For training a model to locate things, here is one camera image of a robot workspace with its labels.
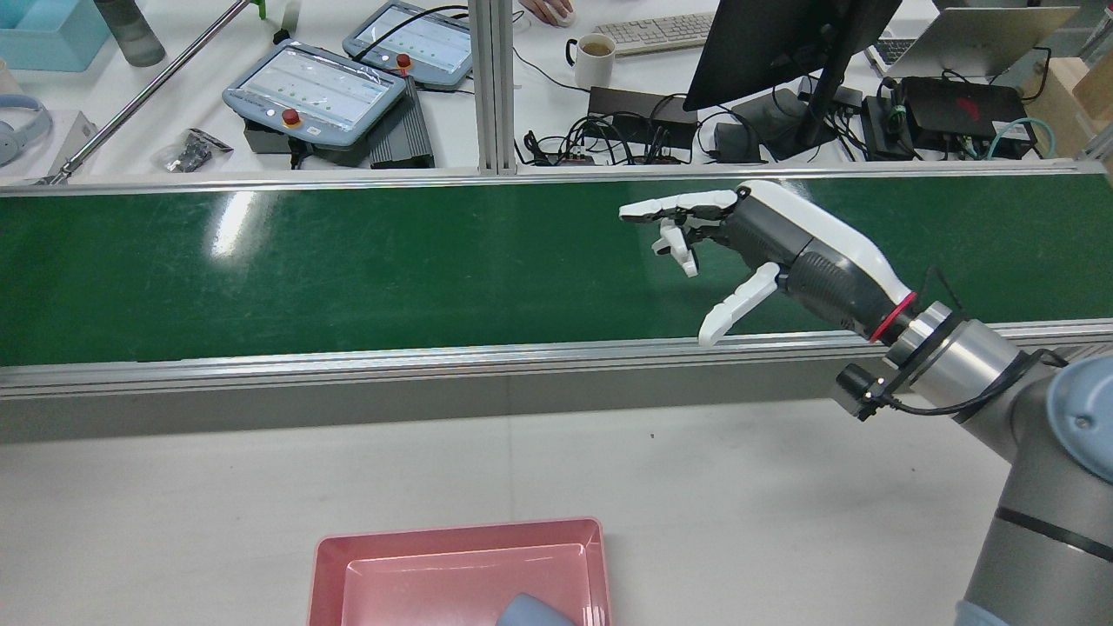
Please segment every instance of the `teal cable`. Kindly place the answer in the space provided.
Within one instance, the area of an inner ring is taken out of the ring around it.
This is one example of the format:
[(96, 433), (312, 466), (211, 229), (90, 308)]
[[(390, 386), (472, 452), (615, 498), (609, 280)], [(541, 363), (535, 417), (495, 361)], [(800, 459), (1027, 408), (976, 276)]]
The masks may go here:
[(1035, 124), (1042, 126), (1043, 129), (1047, 131), (1047, 156), (1048, 157), (1054, 156), (1055, 131), (1051, 129), (1051, 126), (1047, 126), (1047, 123), (1042, 119), (1036, 119), (1034, 117), (1022, 117), (1020, 119), (1014, 119), (1013, 121), (1009, 121), (1008, 124), (1005, 125), (1004, 128), (997, 131), (997, 136), (994, 137), (993, 143), (989, 144), (989, 151), (985, 153), (985, 160), (989, 160), (993, 158), (993, 153), (997, 150), (997, 143), (1001, 141), (1001, 138), (1005, 136), (1005, 133), (1012, 130), (1012, 128), (1017, 124), (1024, 124), (1025, 121), (1027, 121), (1028, 124)]

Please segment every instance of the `pink tray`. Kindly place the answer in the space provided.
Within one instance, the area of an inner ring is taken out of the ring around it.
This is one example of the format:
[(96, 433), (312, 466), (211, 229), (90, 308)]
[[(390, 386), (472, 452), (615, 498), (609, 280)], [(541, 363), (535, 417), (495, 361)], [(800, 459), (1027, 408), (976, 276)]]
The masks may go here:
[(326, 537), (309, 626), (495, 626), (522, 593), (577, 626), (610, 626), (599, 520)]

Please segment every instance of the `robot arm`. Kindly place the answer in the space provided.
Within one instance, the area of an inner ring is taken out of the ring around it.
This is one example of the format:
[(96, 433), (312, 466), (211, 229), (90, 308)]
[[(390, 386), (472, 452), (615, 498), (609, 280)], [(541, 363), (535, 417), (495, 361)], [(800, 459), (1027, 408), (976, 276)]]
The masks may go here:
[(628, 222), (660, 221), (658, 254), (669, 253), (688, 276), (698, 274), (691, 246), (710, 238), (741, 255), (754, 276), (716, 306), (700, 329), (703, 345), (774, 291), (800, 302), (818, 317), (870, 341), (888, 340), (894, 322), (909, 313), (915, 294), (861, 233), (768, 180), (748, 180), (735, 192), (706, 192), (623, 206)]
[[(936, 302), (919, 310), (864, 235), (770, 182), (623, 206), (660, 222), (658, 254), (698, 274), (692, 246), (711, 241), (755, 272), (708, 313), (713, 344), (776, 291), (819, 317), (889, 346), (890, 380), (849, 365), (836, 400), (865, 420), (878, 407), (952, 414), (1013, 463), (957, 626), (1113, 625), (1113, 356), (1062, 370)], [(893, 397), (907, 383), (937, 409)]]

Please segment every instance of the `computer monitor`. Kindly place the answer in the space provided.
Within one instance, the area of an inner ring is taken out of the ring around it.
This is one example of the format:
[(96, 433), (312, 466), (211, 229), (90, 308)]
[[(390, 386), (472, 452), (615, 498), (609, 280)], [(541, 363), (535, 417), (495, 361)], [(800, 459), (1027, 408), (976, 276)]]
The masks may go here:
[(758, 94), (823, 69), (806, 109), (766, 94), (747, 118), (777, 159), (835, 139), (826, 117), (850, 57), (877, 40), (900, 0), (720, 0), (684, 109)]

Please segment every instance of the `computer mouse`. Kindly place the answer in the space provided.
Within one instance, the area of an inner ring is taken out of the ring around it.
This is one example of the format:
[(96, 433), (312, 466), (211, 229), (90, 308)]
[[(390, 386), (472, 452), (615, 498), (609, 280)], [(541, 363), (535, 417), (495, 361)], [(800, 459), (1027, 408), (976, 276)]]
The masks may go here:
[(575, 11), (569, 11), (568, 16), (562, 18), (560, 17), (560, 13), (556, 12), (556, 9), (553, 8), (553, 6), (550, 4), (549, 2), (545, 2), (545, 0), (540, 0), (538, 4), (541, 6), (541, 10), (544, 11), (546, 16), (549, 16), (549, 18), (553, 21), (554, 25), (561, 28), (568, 28), (573, 23), (575, 23)]

